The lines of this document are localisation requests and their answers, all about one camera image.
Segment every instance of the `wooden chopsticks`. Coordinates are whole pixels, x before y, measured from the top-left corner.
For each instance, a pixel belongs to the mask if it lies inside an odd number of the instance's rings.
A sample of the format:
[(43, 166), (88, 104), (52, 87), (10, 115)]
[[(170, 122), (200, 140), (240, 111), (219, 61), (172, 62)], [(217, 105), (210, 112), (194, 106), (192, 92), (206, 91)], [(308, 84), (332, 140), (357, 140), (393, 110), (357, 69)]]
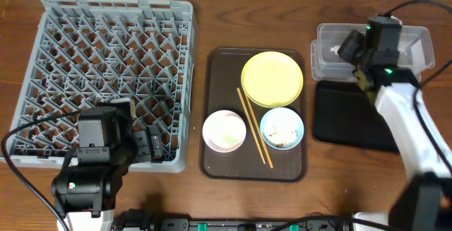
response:
[(248, 98), (248, 96), (246, 94), (245, 94), (245, 98), (246, 98), (246, 102), (248, 102), (249, 111), (251, 112), (251, 116), (253, 117), (254, 125), (256, 126), (256, 129), (257, 129), (257, 134), (259, 134), (259, 138), (261, 138), (261, 143), (262, 143), (263, 150), (266, 152), (268, 164), (270, 165), (270, 168), (273, 168), (273, 163), (271, 162), (271, 158), (270, 158), (270, 156), (268, 154), (268, 151), (267, 151), (266, 142), (263, 140), (263, 137), (262, 137), (261, 127), (257, 123), (256, 116), (254, 115), (253, 107), (251, 107), (251, 103), (249, 102), (249, 98)]
[(246, 118), (248, 118), (249, 126), (251, 127), (251, 132), (253, 132), (254, 140), (256, 142), (257, 148), (259, 150), (259, 153), (261, 154), (262, 162), (263, 164), (266, 163), (266, 160), (263, 158), (261, 147), (259, 147), (259, 141), (257, 141), (256, 132), (254, 132), (253, 123), (251, 122), (251, 119), (249, 118), (248, 110), (246, 109), (245, 101), (243, 101), (242, 92), (240, 91), (240, 88), (237, 89), (237, 92), (239, 93), (240, 101), (242, 101), (243, 109), (245, 110)]
[[(237, 88), (237, 92), (239, 93), (240, 101), (242, 102), (243, 109), (245, 110), (245, 114), (246, 114), (246, 118), (248, 119), (249, 126), (251, 127), (251, 132), (253, 133), (253, 137), (254, 137), (254, 141), (256, 142), (257, 149), (259, 150), (259, 153), (261, 154), (262, 162), (263, 162), (263, 164), (265, 164), (266, 160), (263, 158), (262, 150), (261, 150), (261, 147), (259, 146), (259, 141), (257, 139), (256, 132), (254, 131), (254, 127), (253, 127), (253, 123), (251, 122), (251, 118), (249, 117), (248, 110), (246, 109), (245, 101), (243, 99), (242, 92), (240, 91), (240, 88)], [(246, 97), (246, 101), (248, 102), (249, 111), (251, 112), (251, 115), (253, 117), (256, 129), (257, 129), (259, 137), (261, 139), (263, 149), (266, 152), (266, 156), (267, 156), (267, 159), (268, 159), (268, 164), (270, 164), (270, 168), (273, 168), (273, 163), (271, 162), (270, 156), (268, 154), (267, 145), (266, 145), (265, 141), (262, 138), (261, 130), (259, 129), (259, 125), (257, 123), (256, 116), (254, 116), (253, 108), (251, 107), (251, 103), (249, 102), (248, 96), (246, 96), (246, 94), (245, 94), (245, 97)]]

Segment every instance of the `wooden table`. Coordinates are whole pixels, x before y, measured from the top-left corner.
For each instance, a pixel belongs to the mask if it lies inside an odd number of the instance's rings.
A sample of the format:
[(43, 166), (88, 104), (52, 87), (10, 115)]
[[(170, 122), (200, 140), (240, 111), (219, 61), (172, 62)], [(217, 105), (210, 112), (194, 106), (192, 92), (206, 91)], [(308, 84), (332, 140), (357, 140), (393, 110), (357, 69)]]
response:
[[(219, 46), (272, 47), (298, 51), (306, 62), (308, 126), (312, 127), (316, 81), (310, 48), (320, 23), (365, 23), (406, 0), (186, 0), (199, 24), (193, 84), (189, 161), (179, 174), (129, 173), (117, 195), (116, 213), (129, 208), (183, 213), (192, 218), (297, 218), (312, 212), (388, 210), (405, 186), (399, 155), (316, 142), (309, 132), (307, 176), (296, 184), (207, 178), (198, 167), (206, 59)], [(437, 0), (452, 4), (452, 0)], [(44, 9), (39, 0), (9, 0), (0, 25), (0, 134), (11, 124)], [(407, 25), (428, 27), (436, 67), (452, 56), (451, 15), (428, 5), (396, 15)], [(426, 71), (423, 77), (431, 74)], [(430, 114), (452, 144), (452, 69), (424, 90)], [(51, 201), (58, 170), (21, 169)], [(55, 230), (56, 219), (9, 168), (0, 164), (0, 230)]]

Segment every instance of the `brown tray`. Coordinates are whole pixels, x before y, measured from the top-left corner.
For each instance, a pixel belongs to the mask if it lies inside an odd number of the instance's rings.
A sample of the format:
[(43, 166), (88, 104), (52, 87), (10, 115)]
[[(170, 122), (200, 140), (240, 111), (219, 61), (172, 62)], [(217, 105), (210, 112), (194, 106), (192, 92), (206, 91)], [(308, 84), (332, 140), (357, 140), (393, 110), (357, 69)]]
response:
[[(237, 94), (237, 87), (241, 87), (240, 76), (245, 63), (252, 56), (266, 51), (277, 51), (292, 57), (302, 69), (304, 78), (307, 76), (304, 70), (303, 57), (292, 50), (222, 47), (209, 54), (203, 120), (206, 120), (209, 115), (218, 110), (227, 109), (236, 112), (246, 123), (245, 141), (238, 149), (230, 153), (218, 153), (210, 149), (201, 135), (200, 168), (210, 178), (298, 182), (307, 173), (306, 87), (303, 87), (299, 97), (287, 106), (302, 118), (304, 123), (303, 139), (298, 146), (289, 150), (277, 150), (267, 146), (268, 153), (273, 161), (273, 169), (268, 165), (267, 159), (266, 164), (262, 163)], [(251, 105), (258, 122), (270, 110), (253, 102), (251, 102)]]

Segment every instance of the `clear plastic container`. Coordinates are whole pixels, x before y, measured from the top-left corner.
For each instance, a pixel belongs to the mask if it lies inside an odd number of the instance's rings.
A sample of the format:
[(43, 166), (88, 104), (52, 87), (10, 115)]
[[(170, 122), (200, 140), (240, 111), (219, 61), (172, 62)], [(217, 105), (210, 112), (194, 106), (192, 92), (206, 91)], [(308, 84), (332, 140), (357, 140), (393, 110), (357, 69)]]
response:
[[(311, 67), (315, 80), (356, 81), (354, 66), (341, 59), (337, 53), (351, 30), (366, 33), (365, 24), (323, 23), (317, 28), (317, 40), (311, 43)], [(422, 26), (402, 27), (400, 33), (399, 66), (412, 69), (414, 74), (435, 65), (432, 39)]]

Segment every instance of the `dish rack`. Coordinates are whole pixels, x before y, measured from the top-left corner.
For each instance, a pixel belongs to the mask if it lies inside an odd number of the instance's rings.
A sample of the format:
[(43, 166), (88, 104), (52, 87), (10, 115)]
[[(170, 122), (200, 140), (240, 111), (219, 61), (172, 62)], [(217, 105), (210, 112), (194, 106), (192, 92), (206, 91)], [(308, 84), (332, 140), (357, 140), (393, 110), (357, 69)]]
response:
[[(156, 124), (164, 145), (161, 161), (132, 164), (130, 170), (181, 172), (196, 60), (193, 6), (152, 0), (41, 2), (46, 11), (11, 129), (129, 97), (138, 117), (133, 130)], [(60, 168), (66, 151), (78, 142), (77, 117), (66, 117), (20, 131), (9, 139), (8, 150), (17, 166)]]

